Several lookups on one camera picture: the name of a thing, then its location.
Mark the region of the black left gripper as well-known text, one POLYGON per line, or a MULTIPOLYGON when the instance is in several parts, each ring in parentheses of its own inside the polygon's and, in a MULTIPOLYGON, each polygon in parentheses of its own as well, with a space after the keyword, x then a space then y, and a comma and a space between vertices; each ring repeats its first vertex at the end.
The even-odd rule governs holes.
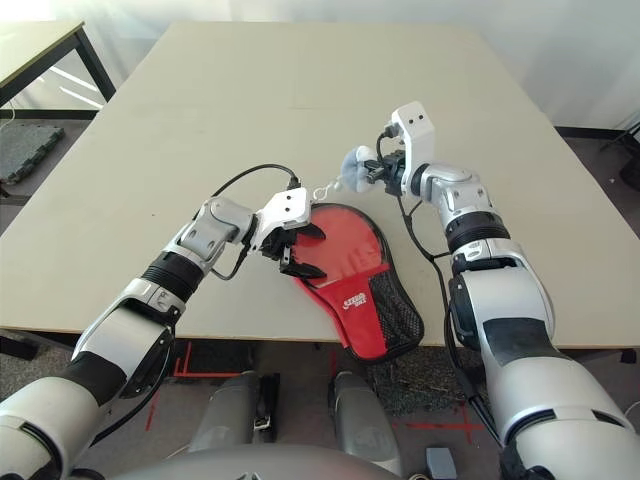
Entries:
POLYGON ((297 235, 303 235, 311 239, 325 239, 323 230, 313 223, 291 230, 278 227, 271 231, 263 240, 259 251, 271 260, 279 262, 279 271, 282 274, 301 279, 317 279, 324 277, 324 271, 307 263, 296 263, 293 259, 291 248, 295 244, 297 235))

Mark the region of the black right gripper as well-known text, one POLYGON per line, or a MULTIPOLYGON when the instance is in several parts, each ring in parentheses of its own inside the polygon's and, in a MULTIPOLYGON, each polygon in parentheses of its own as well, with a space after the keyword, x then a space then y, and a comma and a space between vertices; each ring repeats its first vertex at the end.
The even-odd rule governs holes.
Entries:
POLYGON ((379 160, 366 160, 365 167, 371 170, 367 173, 367 182, 375 184, 383 181, 385 184, 385 192, 390 195, 402 194, 402 178, 405 171, 406 155, 404 150, 395 150, 384 155, 379 160))

